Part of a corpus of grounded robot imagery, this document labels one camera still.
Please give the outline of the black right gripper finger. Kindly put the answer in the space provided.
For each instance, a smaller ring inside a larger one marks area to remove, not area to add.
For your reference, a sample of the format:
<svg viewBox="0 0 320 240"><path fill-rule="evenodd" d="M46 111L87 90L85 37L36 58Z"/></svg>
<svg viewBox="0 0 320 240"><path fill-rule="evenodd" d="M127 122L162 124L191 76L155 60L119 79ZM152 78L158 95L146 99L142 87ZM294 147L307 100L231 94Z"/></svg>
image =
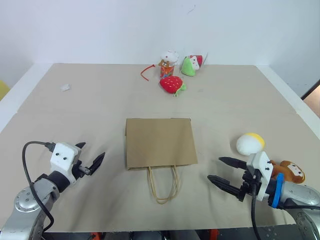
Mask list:
<svg viewBox="0 0 320 240"><path fill-rule="evenodd" d="M236 168L236 169L240 168L243 170L247 169L247 163L237 158L223 156L223 157L219 157L218 159L233 168Z"/></svg>
<svg viewBox="0 0 320 240"><path fill-rule="evenodd" d="M207 179L222 191L239 198L241 190L232 186L228 180L217 175L208 175Z"/></svg>

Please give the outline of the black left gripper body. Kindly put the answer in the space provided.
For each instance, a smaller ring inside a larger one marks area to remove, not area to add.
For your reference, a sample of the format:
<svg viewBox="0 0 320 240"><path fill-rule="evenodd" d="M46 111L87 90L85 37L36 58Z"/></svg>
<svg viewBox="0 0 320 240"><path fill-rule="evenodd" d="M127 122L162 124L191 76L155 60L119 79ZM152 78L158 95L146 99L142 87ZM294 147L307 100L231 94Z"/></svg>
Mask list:
<svg viewBox="0 0 320 240"><path fill-rule="evenodd" d="M77 160L77 162L72 167L72 175L75 179L82 178L83 176L91 175L91 170L87 167L82 166L82 161Z"/></svg>

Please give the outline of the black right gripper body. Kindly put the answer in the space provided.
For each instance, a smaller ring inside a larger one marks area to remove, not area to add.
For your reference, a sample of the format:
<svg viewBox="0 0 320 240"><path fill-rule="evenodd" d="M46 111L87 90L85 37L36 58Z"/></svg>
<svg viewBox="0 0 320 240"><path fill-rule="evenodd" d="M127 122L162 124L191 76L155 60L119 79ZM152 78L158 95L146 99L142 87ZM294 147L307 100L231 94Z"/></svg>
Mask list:
<svg viewBox="0 0 320 240"><path fill-rule="evenodd" d="M254 169L253 173L251 173L249 170L245 170L242 176L243 183L238 194L239 201L242 202L246 195L258 195L261 186L261 177L262 174L258 169Z"/></svg>

